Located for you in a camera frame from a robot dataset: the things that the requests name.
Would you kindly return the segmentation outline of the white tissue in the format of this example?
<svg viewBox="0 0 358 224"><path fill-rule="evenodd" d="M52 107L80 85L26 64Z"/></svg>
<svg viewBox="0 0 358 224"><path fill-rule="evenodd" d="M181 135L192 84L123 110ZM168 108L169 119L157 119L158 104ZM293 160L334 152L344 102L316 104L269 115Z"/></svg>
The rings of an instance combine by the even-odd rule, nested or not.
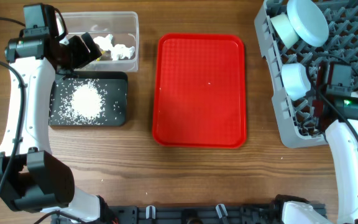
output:
<svg viewBox="0 0 358 224"><path fill-rule="evenodd" d="M108 34L105 37L97 36L93 39L94 43L97 44L102 51L108 51L113 48L112 40L112 34Z"/></svg>

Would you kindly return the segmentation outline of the white napkin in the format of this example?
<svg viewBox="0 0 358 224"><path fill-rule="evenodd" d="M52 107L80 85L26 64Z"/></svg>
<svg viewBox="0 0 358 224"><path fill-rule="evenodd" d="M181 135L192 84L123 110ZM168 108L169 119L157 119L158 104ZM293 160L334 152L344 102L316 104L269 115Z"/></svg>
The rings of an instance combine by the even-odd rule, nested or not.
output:
<svg viewBox="0 0 358 224"><path fill-rule="evenodd" d="M124 44L117 44L110 49L112 60L130 59L135 53L135 47L126 47Z"/></svg>

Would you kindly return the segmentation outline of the mint green bowl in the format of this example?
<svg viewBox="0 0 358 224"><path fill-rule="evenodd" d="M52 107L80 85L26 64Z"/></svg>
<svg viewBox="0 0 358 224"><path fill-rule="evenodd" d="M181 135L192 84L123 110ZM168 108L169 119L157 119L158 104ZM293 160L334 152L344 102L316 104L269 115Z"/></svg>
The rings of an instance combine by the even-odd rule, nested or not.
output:
<svg viewBox="0 0 358 224"><path fill-rule="evenodd" d="M270 21L286 48L290 49L299 41L299 36L292 27L286 14L277 15L271 18Z"/></svg>

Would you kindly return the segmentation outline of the light blue bowl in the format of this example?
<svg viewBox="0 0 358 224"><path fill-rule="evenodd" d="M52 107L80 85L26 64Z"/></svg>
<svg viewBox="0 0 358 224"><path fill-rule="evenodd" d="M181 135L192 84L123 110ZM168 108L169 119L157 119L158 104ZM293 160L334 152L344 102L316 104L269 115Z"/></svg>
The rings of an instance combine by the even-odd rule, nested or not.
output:
<svg viewBox="0 0 358 224"><path fill-rule="evenodd" d="M306 96L311 89L310 81L306 76L306 68L300 63L283 65L282 81L287 95L293 101Z"/></svg>

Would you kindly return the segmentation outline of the light blue plate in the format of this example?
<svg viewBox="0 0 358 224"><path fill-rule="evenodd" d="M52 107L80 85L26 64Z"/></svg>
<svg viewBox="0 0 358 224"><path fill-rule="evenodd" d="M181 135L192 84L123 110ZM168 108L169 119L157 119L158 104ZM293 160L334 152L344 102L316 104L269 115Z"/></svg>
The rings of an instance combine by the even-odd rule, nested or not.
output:
<svg viewBox="0 0 358 224"><path fill-rule="evenodd" d="M289 0L287 16L295 32L307 44L321 47L329 37L327 20L311 0Z"/></svg>

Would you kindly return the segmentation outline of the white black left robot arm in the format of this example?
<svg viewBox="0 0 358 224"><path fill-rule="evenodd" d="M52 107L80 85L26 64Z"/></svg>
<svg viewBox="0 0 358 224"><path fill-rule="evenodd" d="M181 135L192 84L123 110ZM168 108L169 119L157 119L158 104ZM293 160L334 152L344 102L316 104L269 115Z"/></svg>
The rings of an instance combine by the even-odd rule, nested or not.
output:
<svg viewBox="0 0 358 224"><path fill-rule="evenodd" d="M2 63L10 71L11 95L0 145L0 202L14 212L60 215L78 223L112 220L101 197L75 186L71 169L52 155L48 136L57 70L82 68L101 52L89 34L68 38L62 14L51 5L26 5L24 17Z"/></svg>

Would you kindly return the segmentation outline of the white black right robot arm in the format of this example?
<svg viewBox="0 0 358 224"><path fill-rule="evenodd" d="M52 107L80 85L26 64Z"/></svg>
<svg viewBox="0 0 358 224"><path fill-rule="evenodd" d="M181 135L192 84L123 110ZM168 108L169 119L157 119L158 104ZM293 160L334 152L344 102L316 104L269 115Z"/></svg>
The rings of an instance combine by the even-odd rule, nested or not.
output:
<svg viewBox="0 0 358 224"><path fill-rule="evenodd" d="M358 86L349 63L322 63L313 79L300 63L281 70L292 102L311 98L309 117L328 143L338 191L338 223L358 223Z"/></svg>

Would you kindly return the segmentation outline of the grey dishwasher rack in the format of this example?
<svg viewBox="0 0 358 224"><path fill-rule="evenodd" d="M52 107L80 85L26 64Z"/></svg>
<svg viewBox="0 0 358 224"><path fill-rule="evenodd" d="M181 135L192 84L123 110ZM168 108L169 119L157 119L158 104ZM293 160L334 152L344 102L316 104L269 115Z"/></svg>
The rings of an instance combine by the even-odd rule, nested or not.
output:
<svg viewBox="0 0 358 224"><path fill-rule="evenodd" d="M271 23L271 18L287 11L286 1L264 1L255 20L260 52L266 59L273 86L272 104L282 143L289 148L325 145L316 127L309 94L293 101L287 95L281 77L284 64L308 63L310 75L316 78L322 62L343 58L358 72L358 1L316 1L329 27L327 42L313 47L299 40L291 48L284 46Z"/></svg>

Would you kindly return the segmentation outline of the clear plastic bin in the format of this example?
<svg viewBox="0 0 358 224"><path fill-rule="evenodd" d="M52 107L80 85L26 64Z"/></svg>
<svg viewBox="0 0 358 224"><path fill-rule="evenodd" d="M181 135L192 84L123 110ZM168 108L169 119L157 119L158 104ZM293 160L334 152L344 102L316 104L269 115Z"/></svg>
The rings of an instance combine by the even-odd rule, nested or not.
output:
<svg viewBox="0 0 358 224"><path fill-rule="evenodd" d="M74 35L89 33L92 38L110 37L112 46L124 45L133 54L129 58L113 60L108 50L101 50L102 57L82 71L137 72L139 69L139 20L134 11L63 12L70 39Z"/></svg>

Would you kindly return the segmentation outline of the red serving tray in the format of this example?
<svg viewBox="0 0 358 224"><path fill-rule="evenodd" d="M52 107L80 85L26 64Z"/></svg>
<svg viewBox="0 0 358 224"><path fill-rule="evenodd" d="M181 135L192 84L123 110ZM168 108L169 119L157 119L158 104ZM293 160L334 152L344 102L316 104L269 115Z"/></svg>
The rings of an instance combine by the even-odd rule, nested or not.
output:
<svg viewBox="0 0 358 224"><path fill-rule="evenodd" d="M163 146L235 149L247 139L246 63L230 34L163 35L152 135Z"/></svg>

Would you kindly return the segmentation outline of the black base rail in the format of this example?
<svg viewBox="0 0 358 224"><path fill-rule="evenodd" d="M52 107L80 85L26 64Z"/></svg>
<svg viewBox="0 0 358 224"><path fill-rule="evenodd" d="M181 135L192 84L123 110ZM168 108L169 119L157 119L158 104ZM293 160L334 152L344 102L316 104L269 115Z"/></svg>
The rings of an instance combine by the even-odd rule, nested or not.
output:
<svg viewBox="0 0 358 224"><path fill-rule="evenodd" d="M199 218L203 223L222 223L215 207L157 207L154 220L146 218L146 208L127 206L111 207L118 217L119 223L159 223L181 224L189 218ZM227 206L227 222L233 224L280 223L278 208L270 208L267 204L248 204L243 206Z"/></svg>

